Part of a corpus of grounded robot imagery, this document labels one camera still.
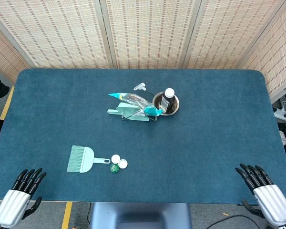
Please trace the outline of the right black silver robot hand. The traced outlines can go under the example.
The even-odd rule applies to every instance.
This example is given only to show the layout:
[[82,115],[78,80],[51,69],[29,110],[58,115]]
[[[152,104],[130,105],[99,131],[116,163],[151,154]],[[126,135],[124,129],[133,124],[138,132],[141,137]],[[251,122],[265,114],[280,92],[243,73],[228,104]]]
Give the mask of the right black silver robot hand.
[[240,174],[260,207],[256,209],[246,200],[242,200],[246,210],[266,219],[270,229],[286,229],[286,197],[265,170],[257,165],[244,164],[240,164],[240,167],[235,170]]

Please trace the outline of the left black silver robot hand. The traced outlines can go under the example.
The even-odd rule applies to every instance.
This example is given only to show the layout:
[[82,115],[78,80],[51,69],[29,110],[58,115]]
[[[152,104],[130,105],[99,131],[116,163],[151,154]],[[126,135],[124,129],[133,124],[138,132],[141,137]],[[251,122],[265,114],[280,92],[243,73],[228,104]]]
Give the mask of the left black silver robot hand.
[[0,229],[14,228],[38,209],[42,197],[38,197],[31,207],[28,205],[46,174],[39,168],[25,169],[17,176],[0,204]]

